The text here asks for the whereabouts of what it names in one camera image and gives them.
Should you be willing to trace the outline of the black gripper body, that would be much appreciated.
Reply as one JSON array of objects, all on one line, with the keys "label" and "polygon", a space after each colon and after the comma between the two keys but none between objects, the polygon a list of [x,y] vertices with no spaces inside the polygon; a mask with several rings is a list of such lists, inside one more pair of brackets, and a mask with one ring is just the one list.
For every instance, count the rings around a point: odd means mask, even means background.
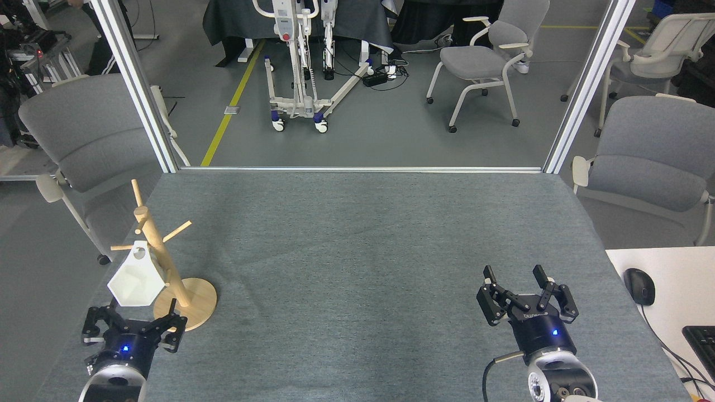
[{"label": "black gripper body", "polygon": [[559,311],[548,307],[543,312],[523,312],[513,308],[510,312],[510,324],[526,365],[541,352],[556,349],[576,354],[575,345],[561,320]]},{"label": "black gripper body", "polygon": [[104,348],[87,358],[88,374],[94,376],[101,369],[118,365],[133,369],[141,374],[143,379],[148,379],[161,335],[163,331],[155,327],[145,331],[142,328],[133,329],[129,332],[120,332],[117,328],[106,330],[101,338]]}]

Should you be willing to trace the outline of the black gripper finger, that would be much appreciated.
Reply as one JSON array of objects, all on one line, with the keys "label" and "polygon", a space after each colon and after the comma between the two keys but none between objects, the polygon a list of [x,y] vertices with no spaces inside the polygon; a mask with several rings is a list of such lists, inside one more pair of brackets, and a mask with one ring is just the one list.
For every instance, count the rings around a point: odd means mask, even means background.
[{"label": "black gripper finger", "polygon": [[508,315],[510,306],[528,312],[528,304],[521,296],[498,285],[490,265],[483,270],[484,283],[476,293],[481,310],[490,326],[496,326],[500,319]]},{"label": "black gripper finger", "polygon": [[537,310],[540,312],[545,311],[551,297],[554,296],[561,309],[561,319],[569,323],[575,320],[579,315],[579,311],[575,305],[570,288],[567,285],[557,284],[554,279],[546,275],[541,265],[536,265],[533,268],[533,276],[536,278],[539,287],[543,290],[538,302],[535,303]]},{"label": "black gripper finger", "polygon": [[106,305],[103,307],[90,307],[87,310],[87,315],[82,328],[82,342],[87,345],[92,345],[99,341],[104,340],[100,338],[100,326],[99,321],[104,321],[108,328],[114,328],[117,321],[117,311],[114,305]]},{"label": "black gripper finger", "polygon": [[188,318],[175,312],[176,299],[171,300],[169,312],[161,318],[143,326],[142,336],[154,348],[162,347],[169,353],[176,353],[182,340]]}]

